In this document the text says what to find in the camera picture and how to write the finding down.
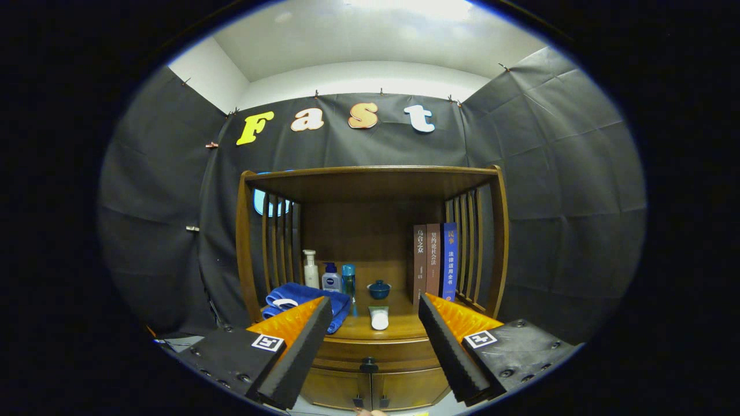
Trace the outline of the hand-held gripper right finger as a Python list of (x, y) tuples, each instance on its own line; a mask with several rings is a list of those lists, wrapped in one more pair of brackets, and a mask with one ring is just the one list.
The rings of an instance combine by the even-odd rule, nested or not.
[(420, 297), (419, 319), (455, 400), (473, 406), (518, 392), (580, 351), (524, 319), (502, 323), (440, 297)]

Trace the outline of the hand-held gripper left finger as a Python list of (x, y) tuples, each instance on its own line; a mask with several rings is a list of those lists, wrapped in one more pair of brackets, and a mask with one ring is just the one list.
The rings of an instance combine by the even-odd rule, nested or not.
[(291, 409), (312, 367), (333, 313), (323, 296), (249, 328), (222, 328), (173, 357), (231, 395)]

